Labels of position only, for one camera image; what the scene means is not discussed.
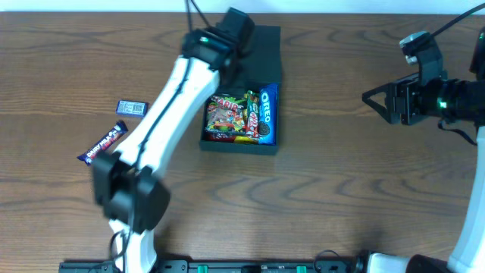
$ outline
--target chocolate bar wrapper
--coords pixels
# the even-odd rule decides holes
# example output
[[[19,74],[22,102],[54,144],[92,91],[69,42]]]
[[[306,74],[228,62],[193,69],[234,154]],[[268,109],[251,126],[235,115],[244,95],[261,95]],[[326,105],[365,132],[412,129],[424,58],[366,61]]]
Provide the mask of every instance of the chocolate bar wrapper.
[[[118,121],[113,128],[105,134],[91,149],[87,150],[82,155],[78,156],[77,159],[84,161],[86,165],[91,165],[92,160],[96,157],[99,151],[105,151],[115,143],[116,140],[120,139],[128,131],[127,125],[123,121]]]

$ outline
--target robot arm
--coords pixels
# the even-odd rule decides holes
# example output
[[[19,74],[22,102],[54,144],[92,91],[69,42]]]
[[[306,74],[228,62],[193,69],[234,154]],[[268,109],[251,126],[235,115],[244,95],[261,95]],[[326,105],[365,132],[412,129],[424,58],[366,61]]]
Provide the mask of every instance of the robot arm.
[[[152,270],[157,260],[153,229],[170,199],[161,184],[169,159],[196,112],[221,82],[232,80],[253,29],[247,14],[231,8],[217,27],[189,33],[183,55],[139,126],[112,155],[100,152],[93,161],[95,200],[119,234],[114,239],[119,269]]]
[[[386,271],[402,273],[475,273],[485,271],[485,47],[477,42],[471,71],[478,81],[448,80],[443,70],[443,57],[433,37],[421,32],[401,41],[408,63],[419,63],[419,73],[368,91],[362,100],[390,124],[413,125],[434,116],[446,123],[457,120],[473,121],[478,128],[478,161],[475,182],[462,234],[448,264],[425,256],[410,259],[371,254],[368,273]],[[385,106],[371,100],[386,93]],[[462,136],[463,132],[454,130]]]
[[[467,217],[460,239],[448,260],[455,273],[485,271],[485,127],[477,136],[478,161]]]
[[[185,74],[187,58],[179,57],[175,62],[174,70],[165,88],[148,114],[143,118],[138,127],[126,138],[115,150],[120,153],[120,160],[133,165],[139,152],[139,144],[154,124],[167,103],[174,96],[180,81]],[[199,59],[192,59],[192,66],[188,73],[181,94],[179,94],[171,107],[153,130],[152,137],[146,143],[146,152],[142,154],[139,167],[150,167],[153,175],[161,180],[167,169],[168,161],[174,152],[175,146],[185,132],[190,121],[202,104],[215,93],[219,87],[219,71],[208,69],[209,64]],[[113,232],[128,234],[130,226],[119,219],[111,219],[109,222]],[[127,272],[149,272],[157,260],[153,246],[153,230],[145,230],[141,234],[134,233],[128,242],[125,261]],[[115,239],[118,253],[123,249],[122,236]],[[118,258],[115,263],[118,268],[123,268],[124,258]]]

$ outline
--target wooden table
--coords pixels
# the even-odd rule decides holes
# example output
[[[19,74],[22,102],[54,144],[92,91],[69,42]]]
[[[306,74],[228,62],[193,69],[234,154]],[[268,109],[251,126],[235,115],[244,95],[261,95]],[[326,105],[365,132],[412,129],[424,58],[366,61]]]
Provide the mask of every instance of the wooden table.
[[[185,15],[0,16],[0,271],[105,259],[111,230],[93,203],[90,168],[76,156],[119,119],[119,99],[155,100]],[[312,259],[321,249],[447,259],[465,219],[476,148],[438,130],[434,118],[388,125],[361,94],[416,70],[400,52],[402,37],[453,17],[252,18],[282,27],[280,151],[201,152],[200,111],[164,181],[172,201],[157,227],[158,250],[194,259]],[[438,38],[450,77],[473,79],[482,25],[473,17]],[[131,130],[139,123],[125,121]]]

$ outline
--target candy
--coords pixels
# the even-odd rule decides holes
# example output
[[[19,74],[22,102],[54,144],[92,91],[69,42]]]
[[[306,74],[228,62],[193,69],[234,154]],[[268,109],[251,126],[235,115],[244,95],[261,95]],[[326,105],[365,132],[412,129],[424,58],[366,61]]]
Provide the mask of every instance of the candy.
[[[245,98],[237,99],[227,95],[227,96],[212,96],[211,100],[212,102],[216,102],[222,108],[227,108],[233,111],[236,111],[237,109],[244,109],[246,107]]]
[[[233,111],[219,105],[209,104],[205,131],[208,133],[225,133],[228,136],[246,134],[243,110],[237,108]]]
[[[149,104],[147,102],[120,100],[118,102],[118,106],[116,107],[116,114],[143,118],[145,117],[148,108]]]
[[[96,157],[99,151],[105,151],[111,144],[115,143],[121,136],[128,131],[126,124],[123,121],[118,121],[113,129],[111,129],[104,137],[102,137],[91,149],[87,150],[77,159],[84,161],[86,165],[91,165],[92,160]]]
[[[248,91],[248,122],[246,136],[258,139],[258,108],[259,94]]]

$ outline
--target green connector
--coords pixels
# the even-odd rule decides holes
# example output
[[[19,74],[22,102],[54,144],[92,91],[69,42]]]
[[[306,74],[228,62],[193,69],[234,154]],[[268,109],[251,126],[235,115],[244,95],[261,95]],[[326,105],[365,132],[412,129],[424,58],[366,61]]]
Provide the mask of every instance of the green connector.
[[[302,265],[297,266],[296,273],[306,273],[306,266],[302,266]]]
[[[199,265],[197,267],[197,273],[207,273],[209,271],[209,267],[207,265]]]

